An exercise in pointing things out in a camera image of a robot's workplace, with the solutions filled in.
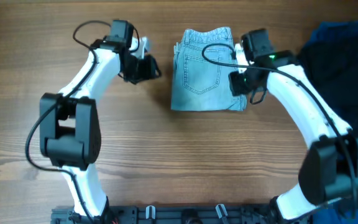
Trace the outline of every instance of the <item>belt loop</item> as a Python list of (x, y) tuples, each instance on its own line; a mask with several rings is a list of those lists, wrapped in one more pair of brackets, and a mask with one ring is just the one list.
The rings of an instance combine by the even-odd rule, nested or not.
[(190, 40), (190, 30), (187, 29), (185, 31), (185, 43), (188, 44), (189, 43), (189, 40)]
[(230, 28), (225, 27), (224, 29), (226, 30), (227, 39), (228, 39), (228, 40), (231, 40), (231, 39), (232, 39), (232, 36), (231, 36)]

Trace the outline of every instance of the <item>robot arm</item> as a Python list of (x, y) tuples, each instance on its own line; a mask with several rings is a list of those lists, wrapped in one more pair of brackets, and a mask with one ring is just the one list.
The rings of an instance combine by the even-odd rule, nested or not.
[[(101, 147), (101, 133), (96, 105), (116, 76), (133, 84), (161, 76), (157, 63), (146, 55), (149, 41), (146, 37), (132, 37), (133, 26), (126, 21), (113, 21), (111, 33), (97, 40), (91, 47), (97, 56), (97, 64), (79, 90), (52, 111), (40, 124), (41, 153), (49, 157), (52, 165), (75, 175), (78, 189), (70, 175), (62, 173), (74, 199), (72, 219), (81, 223), (86, 217), (79, 200), (80, 194), (86, 203), (91, 218), (97, 223), (111, 223), (109, 202), (101, 188), (95, 161)], [(69, 94), (85, 77), (94, 62), (89, 56), (75, 78), (57, 95), (46, 93), (40, 100), (40, 113)], [(60, 126), (58, 120), (72, 118), (75, 128)]]
[[(242, 45), (236, 44), (235, 50), (239, 65), (248, 65), (247, 59), (250, 58), (254, 62), (253, 65), (289, 74), (314, 94), (339, 134), (347, 141), (347, 150), (351, 152), (352, 163), (356, 167), (355, 182), (358, 191), (358, 138), (352, 135), (350, 125), (342, 120), (313, 88), (293, 55), (289, 52), (275, 52), (266, 30), (255, 30), (244, 35)], [(288, 111), (310, 150), (298, 176), (300, 183), (270, 202), (271, 209), (276, 213), (273, 223), (293, 222), (324, 205), (351, 196), (351, 175), (348, 169), (344, 168), (347, 164), (341, 159), (343, 155), (337, 146), (337, 135), (330, 127), (327, 117), (304, 88), (280, 73), (256, 69), (247, 71), (246, 68), (239, 68), (239, 71), (231, 73), (229, 78), (233, 95), (255, 92), (260, 87), (265, 91), (269, 90)]]

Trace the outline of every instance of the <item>dark blue cloth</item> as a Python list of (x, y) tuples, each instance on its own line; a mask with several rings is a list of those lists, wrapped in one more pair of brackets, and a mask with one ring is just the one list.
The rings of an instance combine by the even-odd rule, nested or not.
[(340, 217), (335, 209), (324, 209), (313, 215), (313, 224), (358, 224), (358, 211), (356, 214), (356, 219), (346, 220), (343, 217)]
[[(358, 21), (322, 22), (298, 58), (309, 80), (328, 105), (358, 132), (358, 105), (355, 104), (358, 101), (354, 97), (358, 95), (346, 93), (354, 94), (358, 90)], [(339, 205), (313, 215), (313, 223), (358, 224), (358, 211), (355, 220), (346, 220), (337, 212)]]
[(310, 40), (305, 47), (316, 42), (338, 42), (358, 36), (358, 21), (355, 22), (322, 22), (311, 33)]

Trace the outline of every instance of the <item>jeans back pocket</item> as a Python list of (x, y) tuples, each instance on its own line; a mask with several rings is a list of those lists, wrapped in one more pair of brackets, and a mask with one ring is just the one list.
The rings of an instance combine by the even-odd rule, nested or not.
[[(222, 62), (222, 58), (211, 58)], [(196, 94), (206, 93), (219, 86), (221, 66), (207, 62), (203, 58), (185, 55), (183, 85)]]

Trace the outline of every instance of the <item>jeans waistband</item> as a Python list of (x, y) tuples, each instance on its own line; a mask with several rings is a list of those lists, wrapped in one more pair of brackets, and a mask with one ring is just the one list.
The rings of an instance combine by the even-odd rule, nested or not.
[(207, 44), (216, 40), (232, 40), (230, 27), (220, 27), (209, 32), (198, 32), (192, 29), (187, 29), (181, 40), (184, 44), (196, 42), (200, 44)]

